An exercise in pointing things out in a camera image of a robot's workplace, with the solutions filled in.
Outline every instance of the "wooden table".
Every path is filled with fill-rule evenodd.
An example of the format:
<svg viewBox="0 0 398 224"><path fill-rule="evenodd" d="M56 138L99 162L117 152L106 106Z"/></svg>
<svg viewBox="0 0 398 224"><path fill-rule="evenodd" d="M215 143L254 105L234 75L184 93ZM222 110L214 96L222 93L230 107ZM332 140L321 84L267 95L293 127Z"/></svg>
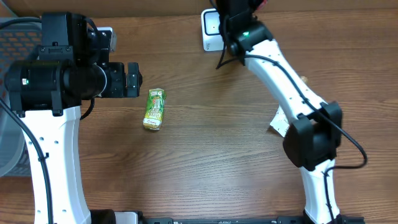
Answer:
<svg viewBox="0 0 398 224"><path fill-rule="evenodd" d="M344 128L369 165L335 173L336 200L368 223L398 217L398 10L260 14L296 71L344 111ZM118 34L114 62L138 62L136 99L96 100L80 124L81 176L90 209L147 217L264 218L300 215L299 170L269 128L278 103L239 63L215 70L199 16L96 19ZM167 92L164 125L142 128L148 90ZM347 140L337 164L361 156ZM0 179L0 223L32 223L30 178Z"/></svg>

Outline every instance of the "white device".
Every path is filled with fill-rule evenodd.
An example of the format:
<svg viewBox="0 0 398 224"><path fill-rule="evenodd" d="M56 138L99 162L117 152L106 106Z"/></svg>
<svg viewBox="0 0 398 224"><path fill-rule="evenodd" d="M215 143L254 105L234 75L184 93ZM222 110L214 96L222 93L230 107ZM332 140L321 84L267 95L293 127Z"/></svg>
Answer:
<svg viewBox="0 0 398 224"><path fill-rule="evenodd" d="M216 9L206 9L201 13L201 32L205 51L223 50L224 41L220 34L220 15Z"/></svg>

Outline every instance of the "black cable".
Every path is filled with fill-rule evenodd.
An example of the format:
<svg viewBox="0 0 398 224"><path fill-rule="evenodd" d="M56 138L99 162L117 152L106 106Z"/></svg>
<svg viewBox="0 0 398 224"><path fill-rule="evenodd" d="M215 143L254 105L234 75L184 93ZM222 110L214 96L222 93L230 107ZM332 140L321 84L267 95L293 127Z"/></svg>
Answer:
<svg viewBox="0 0 398 224"><path fill-rule="evenodd" d="M224 43L229 45L230 41L229 41L228 33L226 31L226 21L228 19L229 19L229 15L224 16L224 19L223 19L223 35L222 36L225 38Z"/></svg>
<svg viewBox="0 0 398 224"><path fill-rule="evenodd" d="M26 23L26 22L42 22L41 19L39 18L18 18L18 19L13 19L7 22L2 22L0 24L0 29L3 29L9 25L13 25L13 24L18 24L18 23Z"/></svg>
<svg viewBox="0 0 398 224"><path fill-rule="evenodd" d="M16 114L14 114L11 109L7 106L7 104L0 98L0 106L5 110L5 112L22 128L22 130L28 135L31 143L36 149L37 155L39 156L40 164L42 165L43 177L44 177L44 185L45 185L45 193L47 196L47 215L49 217L49 224L53 224L53 210L52 210L52 195L51 195L51 185L50 185L50 177L49 170L47 169L47 164L45 163L45 156L43 155L43 150L40 147L40 144L37 142L35 136L32 131L22 122L21 119L18 118Z"/></svg>
<svg viewBox="0 0 398 224"><path fill-rule="evenodd" d="M226 49L226 44L224 43L223 52L221 53L220 61L218 62L216 69L219 69L221 67L221 63L224 60L225 49Z"/></svg>
<svg viewBox="0 0 398 224"><path fill-rule="evenodd" d="M88 117L88 115L90 115L90 113L93 111L94 109L94 104L95 104L95 98L92 97L91 101L90 101L90 107L87 109L86 113L84 113L81 117L80 117L80 121L85 119L86 117Z"/></svg>
<svg viewBox="0 0 398 224"><path fill-rule="evenodd" d="M94 29L94 33L95 33L95 38L97 40L97 50L94 54L94 56L92 56L92 58L90 58L90 65L96 63L98 61L98 59L100 59L100 54L101 54L101 34L98 31L97 27L95 26L95 23L93 22L93 20L91 20L89 17L85 18L85 21Z"/></svg>
<svg viewBox="0 0 398 224"><path fill-rule="evenodd" d="M216 4L213 2L213 0L209 0L211 6L213 6L213 8L215 8L217 10L217 6Z"/></svg>
<svg viewBox="0 0 398 224"><path fill-rule="evenodd" d="M330 199L329 199L329 192L328 192L328 181L327 181L327 177L328 172L334 169L360 169L362 167L364 167L367 163L368 163L368 156L366 155L365 150L363 149L363 147L354 139L352 138L346 131L344 131L342 128L340 128L337 124L335 124L333 121L331 121L329 118L327 118L323 113L321 113L318 109L316 109L316 107L314 107L309 100L305 97L305 95L303 94L303 92L300 90L300 88L297 86L297 84L294 82L293 78L290 76L290 74L288 73L288 71L279 64L279 62L271 59L271 58L267 58L267 57L263 57L260 55L245 55L243 56L243 58L258 58L261 60L266 60L270 63L272 63L274 66L278 67L285 75L286 77L289 79L289 81L292 83L293 87L296 89L297 93L300 95L300 97L303 99L303 101L305 102L305 104L307 104L314 112L316 112L317 115L319 115L323 120L325 120L328 124L330 124L331 126L333 126L335 129L337 129L342 135L344 135L350 142L352 142L354 144L355 147L358 148L358 150L360 151L360 153L363 156L363 162L362 164L356 165L356 166L333 166L330 168L327 168L327 170L325 170L325 172L323 173L323 180L325 183L325 193L326 193L326 202L327 202L327 206L329 208L329 212L330 212L330 216L331 216L331 220L333 223L336 222L333 212L331 210L331 205L330 205ZM233 62L235 60L238 60L238 58L232 58L230 60L227 60L223 63L221 63L221 65L219 66L222 67L223 65L226 65L227 63Z"/></svg>

